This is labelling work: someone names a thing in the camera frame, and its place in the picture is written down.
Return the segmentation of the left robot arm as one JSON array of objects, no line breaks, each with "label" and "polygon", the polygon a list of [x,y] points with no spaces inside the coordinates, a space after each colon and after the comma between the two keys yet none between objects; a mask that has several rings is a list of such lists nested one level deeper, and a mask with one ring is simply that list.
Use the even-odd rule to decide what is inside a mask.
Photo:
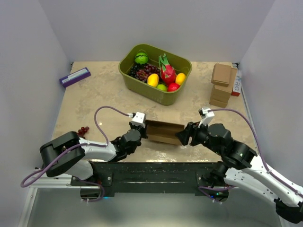
[{"label": "left robot arm", "polygon": [[86,185],[94,185],[98,174],[93,170],[90,159],[118,162],[133,154],[141,139],[147,138],[145,123],[129,122],[130,130],[108,144],[80,138],[70,131],[40,148],[40,154],[48,177],[61,174],[73,175]]}]

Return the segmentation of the brown cardboard paper box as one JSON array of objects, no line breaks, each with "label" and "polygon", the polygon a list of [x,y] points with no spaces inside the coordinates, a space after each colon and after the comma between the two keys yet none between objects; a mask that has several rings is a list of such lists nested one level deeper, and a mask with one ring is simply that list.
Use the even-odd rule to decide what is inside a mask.
[{"label": "brown cardboard paper box", "polygon": [[155,120],[146,120],[145,124],[148,140],[177,146],[182,145],[175,134],[184,130],[183,124]]}]

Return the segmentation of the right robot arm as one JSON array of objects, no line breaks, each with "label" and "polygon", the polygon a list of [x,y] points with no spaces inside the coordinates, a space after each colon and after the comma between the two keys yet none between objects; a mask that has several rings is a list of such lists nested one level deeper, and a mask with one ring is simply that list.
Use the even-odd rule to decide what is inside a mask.
[{"label": "right robot arm", "polygon": [[211,185],[239,187],[275,204],[276,213],[298,224],[303,220],[303,188],[266,164],[248,145],[234,140],[223,124],[190,122],[176,137],[182,145],[203,145],[221,157],[203,176]]}]

